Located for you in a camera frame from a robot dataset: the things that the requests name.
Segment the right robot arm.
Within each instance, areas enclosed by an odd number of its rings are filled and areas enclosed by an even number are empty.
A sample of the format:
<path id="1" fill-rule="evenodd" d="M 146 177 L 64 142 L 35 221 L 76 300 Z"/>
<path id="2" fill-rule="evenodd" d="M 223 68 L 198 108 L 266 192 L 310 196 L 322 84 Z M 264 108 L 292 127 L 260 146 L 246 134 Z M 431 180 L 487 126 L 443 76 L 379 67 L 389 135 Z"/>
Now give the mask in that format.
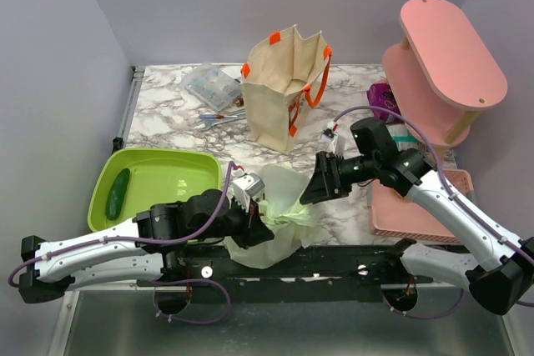
<path id="1" fill-rule="evenodd" d="M 383 264 L 386 277 L 396 283 L 411 275 L 434 278 L 468 291 L 493 314 L 507 314 L 533 285 L 533 240 L 520 238 L 490 218 L 455 190 L 424 153 L 399 150 L 378 118 L 353 123 L 350 132 L 359 156 L 318 152 L 300 203 L 344 198 L 354 184 L 378 180 L 425 209 L 468 251 L 451 253 L 403 240 Z"/>

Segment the green avocado print plastic bag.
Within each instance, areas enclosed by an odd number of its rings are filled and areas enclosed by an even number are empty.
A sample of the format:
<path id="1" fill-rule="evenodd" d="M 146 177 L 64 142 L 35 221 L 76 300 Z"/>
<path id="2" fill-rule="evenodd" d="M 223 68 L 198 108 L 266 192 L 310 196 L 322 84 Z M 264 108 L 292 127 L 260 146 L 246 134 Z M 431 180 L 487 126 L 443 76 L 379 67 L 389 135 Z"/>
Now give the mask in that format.
<path id="1" fill-rule="evenodd" d="M 265 184 L 264 197 L 259 202 L 260 218 L 274 238 L 247 249 L 226 238 L 224 246 L 234 262 L 248 268 L 266 269 L 299 248 L 313 244 L 319 236 L 325 211 L 320 205 L 300 203 L 309 178 L 294 170 L 290 163 L 266 164 L 259 176 Z"/>

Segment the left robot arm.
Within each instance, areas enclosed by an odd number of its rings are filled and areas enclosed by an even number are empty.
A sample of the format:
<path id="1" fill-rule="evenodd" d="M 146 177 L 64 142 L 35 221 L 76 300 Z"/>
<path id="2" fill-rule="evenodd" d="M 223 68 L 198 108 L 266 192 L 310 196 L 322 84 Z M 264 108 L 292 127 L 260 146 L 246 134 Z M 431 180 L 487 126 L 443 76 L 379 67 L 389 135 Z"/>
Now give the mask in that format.
<path id="1" fill-rule="evenodd" d="M 124 280 L 175 285 L 188 277 L 183 261 L 192 239 L 230 237 L 240 248 L 273 239 L 261 221 L 259 205 L 242 207 L 209 189 L 189 200 L 159 203 L 103 231 L 47 242 L 29 236 L 21 242 L 25 272 L 18 292 L 28 304 L 61 298 L 67 291 Z"/>

